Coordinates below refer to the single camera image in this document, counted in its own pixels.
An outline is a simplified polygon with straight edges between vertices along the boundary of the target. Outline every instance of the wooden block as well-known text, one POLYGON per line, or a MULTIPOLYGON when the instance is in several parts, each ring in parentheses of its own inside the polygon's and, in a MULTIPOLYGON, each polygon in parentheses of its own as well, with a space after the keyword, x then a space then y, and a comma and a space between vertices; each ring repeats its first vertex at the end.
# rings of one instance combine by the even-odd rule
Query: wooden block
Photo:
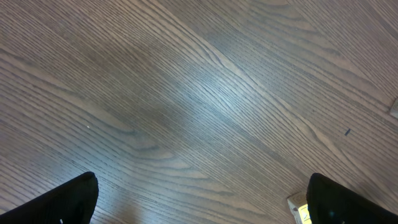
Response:
POLYGON ((287 199, 290 211, 297 224, 311 224, 305 192, 299 192, 287 199))
POLYGON ((396 99, 396 101, 392 105, 390 114, 393 115, 395 118, 398 118, 398 99, 396 99))

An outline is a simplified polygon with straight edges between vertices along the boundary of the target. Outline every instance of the yellow label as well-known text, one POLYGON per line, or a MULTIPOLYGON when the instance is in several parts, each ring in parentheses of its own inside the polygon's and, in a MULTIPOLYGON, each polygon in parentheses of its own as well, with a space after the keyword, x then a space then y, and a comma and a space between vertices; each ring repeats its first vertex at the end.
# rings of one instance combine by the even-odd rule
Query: yellow label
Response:
POLYGON ((300 218, 303 224, 312 224, 307 204, 301 206, 298 211, 300 212, 300 218))

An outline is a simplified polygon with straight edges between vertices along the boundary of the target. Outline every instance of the brown wood grain surface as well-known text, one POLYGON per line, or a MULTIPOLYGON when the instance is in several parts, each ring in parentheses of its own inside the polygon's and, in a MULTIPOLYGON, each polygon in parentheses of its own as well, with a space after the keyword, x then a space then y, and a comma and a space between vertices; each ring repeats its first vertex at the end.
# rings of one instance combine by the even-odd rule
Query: brown wood grain surface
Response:
POLYGON ((93 223, 293 223, 314 172, 398 213, 397 21, 388 0, 0 1, 0 211, 90 170, 93 223))

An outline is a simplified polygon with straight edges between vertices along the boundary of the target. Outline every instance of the black speck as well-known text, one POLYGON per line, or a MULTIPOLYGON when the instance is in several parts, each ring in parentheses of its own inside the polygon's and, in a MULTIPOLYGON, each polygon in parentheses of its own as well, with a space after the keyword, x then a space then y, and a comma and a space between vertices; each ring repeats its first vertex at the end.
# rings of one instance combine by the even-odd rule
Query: black speck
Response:
POLYGON ((348 131, 346 132, 345 136, 347 136, 350 131, 351 131, 351 129, 349 128, 348 131))

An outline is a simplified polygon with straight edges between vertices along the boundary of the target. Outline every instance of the wood grain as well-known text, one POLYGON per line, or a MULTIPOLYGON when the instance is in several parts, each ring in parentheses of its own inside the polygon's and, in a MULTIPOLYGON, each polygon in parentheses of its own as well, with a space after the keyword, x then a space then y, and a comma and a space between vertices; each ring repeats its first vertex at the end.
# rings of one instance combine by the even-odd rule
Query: wood grain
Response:
POLYGON ((293 223, 313 172, 398 213, 394 3, 289 3, 1 1, 3 210, 92 170, 97 222, 293 223))

